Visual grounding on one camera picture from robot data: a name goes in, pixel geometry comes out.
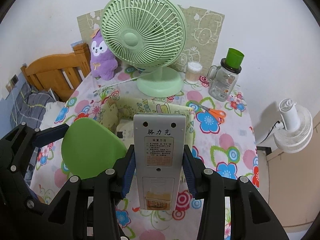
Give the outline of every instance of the black cable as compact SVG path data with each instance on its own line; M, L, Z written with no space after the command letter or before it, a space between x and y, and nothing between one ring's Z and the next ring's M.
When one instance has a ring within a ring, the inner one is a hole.
M271 131L268 133L267 137L261 143L263 143L268 138L268 136L270 135L270 133L272 132L272 130L274 129L274 127L276 126L277 123L280 123L280 121L276 121L276 123L271 128Z

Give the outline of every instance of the headboard post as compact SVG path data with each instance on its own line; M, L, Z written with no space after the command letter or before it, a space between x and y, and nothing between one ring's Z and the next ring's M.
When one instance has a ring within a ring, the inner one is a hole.
M89 75L91 69L90 69L90 51L88 48L88 45L86 43L81 43L73 47L73 51L75 52L75 55L79 62L79 67L84 75L86 77Z
M31 85L33 85L35 87L35 84L34 82L32 81L31 77L30 76L27 76L26 74L26 68L27 66L26 65L23 65L20 69L21 69L21 72L23 73L25 79L27 80L27 82Z

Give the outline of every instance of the green fan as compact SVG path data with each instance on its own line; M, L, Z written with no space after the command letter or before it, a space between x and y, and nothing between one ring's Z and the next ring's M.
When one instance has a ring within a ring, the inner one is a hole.
M111 0L104 8L101 33L109 49L122 61L144 70L139 90L152 97L168 97L183 87L180 74L167 67L183 50L186 20L168 0Z

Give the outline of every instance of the table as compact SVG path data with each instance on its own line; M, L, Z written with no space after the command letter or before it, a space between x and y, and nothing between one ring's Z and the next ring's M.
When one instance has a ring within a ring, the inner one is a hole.
M207 168L217 171L222 176L232 179L247 176L257 188L259 187L256 144L245 97L239 86L235 86L226 102L219 102L210 97L209 82L206 77L201 76L197 84L185 83L176 95L151 98L137 89L135 81L120 83L139 74L133 67L120 67L110 81L95 79L89 74L62 108L52 126L62 123L71 125L73 121L82 117L100 121L101 109L107 98L117 99L122 95L160 101L163 103L161 108L164 112L170 110L169 103L190 106L195 114L192 122L192 155L201 159ZM223 121L216 119L192 101L212 109L223 110L226 117ZM31 189L47 204L71 176L61 157L61 141L41 149L31 181ZM130 239L192 240L197 236L202 204L202 200L192 198L187 184L182 181L175 211L140 210L134 176L130 192L117 206L116 215L124 233ZM228 198L225 211L225 239L229 240L231 221Z

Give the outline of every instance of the stuffed animal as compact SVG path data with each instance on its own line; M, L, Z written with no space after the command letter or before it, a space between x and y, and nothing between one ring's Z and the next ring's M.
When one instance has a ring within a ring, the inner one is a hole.
M114 77L114 71L118 67L115 55L104 42L101 31L93 34L91 43L90 68L93 77L101 77L104 80L110 80Z

